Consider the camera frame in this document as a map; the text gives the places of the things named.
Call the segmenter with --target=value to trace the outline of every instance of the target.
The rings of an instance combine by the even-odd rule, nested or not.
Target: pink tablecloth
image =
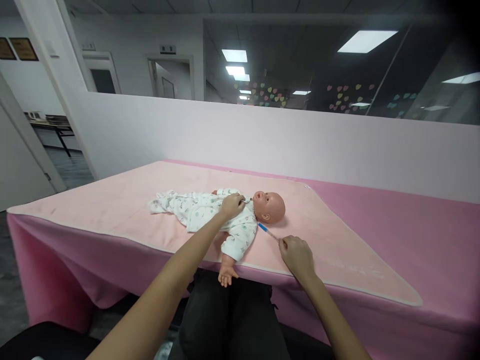
[[[218,168],[252,174],[248,171]],[[269,174],[255,174],[276,177]],[[423,299],[410,307],[352,290],[329,290],[376,359],[453,359],[480,328],[480,205],[291,178],[311,186]],[[170,254],[136,242],[8,214],[30,323],[86,331],[94,304],[140,295]],[[204,262],[202,267],[217,269]],[[241,267],[242,278],[273,285],[282,323],[326,340],[313,307],[285,276]]]

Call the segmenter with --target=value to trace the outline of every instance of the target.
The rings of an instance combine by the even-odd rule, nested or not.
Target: forearm
[[[370,359],[369,354],[357,338],[323,282],[316,276],[300,282],[310,298],[325,329],[330,345],[338,360]]]
[[[187,285],[226,221],[217,214],[193,234],[88,359],[153,359]]]

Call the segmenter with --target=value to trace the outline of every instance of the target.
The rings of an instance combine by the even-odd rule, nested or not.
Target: baby doll
[[[213,193],[189,192],[178,194],[173,190],[158,193],[157,199],[148,204],[153,214],[172,213],[186,226],[189,233],[195,233],[220,210],[222,201],[230,194],[240,191],[231,188],[215,190]],[[285,203],[276,192],[257,191],[250,202],[236,217],[220,229],[230,236],[221,245],[221,267],[218,281],[222,286],[232,284],[232,277],[239,276],[234,264],[240,261],[257,233],[257,221],[274,224],[285,215]]]

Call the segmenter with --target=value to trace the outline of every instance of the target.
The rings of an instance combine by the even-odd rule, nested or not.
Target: doll hand
[[[218,282],[226,288],[228,285],[232,285],[232,277],[238,279],[239,276],[235,272],[233,266],[222,265],[220,267],[220,272],[218,273]]]

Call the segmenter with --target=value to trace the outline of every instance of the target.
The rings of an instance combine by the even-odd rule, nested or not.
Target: doll head
[[[258,221],[275,224],[285,215],[285,203],[276,192],[257,191],[253,196],[253,207]]]

